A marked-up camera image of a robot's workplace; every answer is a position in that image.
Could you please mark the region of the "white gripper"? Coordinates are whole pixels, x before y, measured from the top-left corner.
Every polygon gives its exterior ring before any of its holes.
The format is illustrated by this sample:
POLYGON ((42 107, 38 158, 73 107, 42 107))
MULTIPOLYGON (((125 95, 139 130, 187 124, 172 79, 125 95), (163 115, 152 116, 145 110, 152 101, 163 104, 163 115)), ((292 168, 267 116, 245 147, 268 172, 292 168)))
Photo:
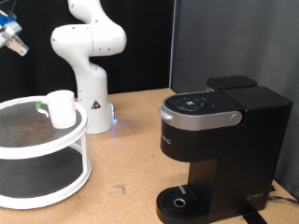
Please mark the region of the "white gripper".
POLYGON ((24 56, 29 48, 16 36, 21 27, 16 21, 11 21, 0 28, 0 48, 6 45, 9 49, 24 56))

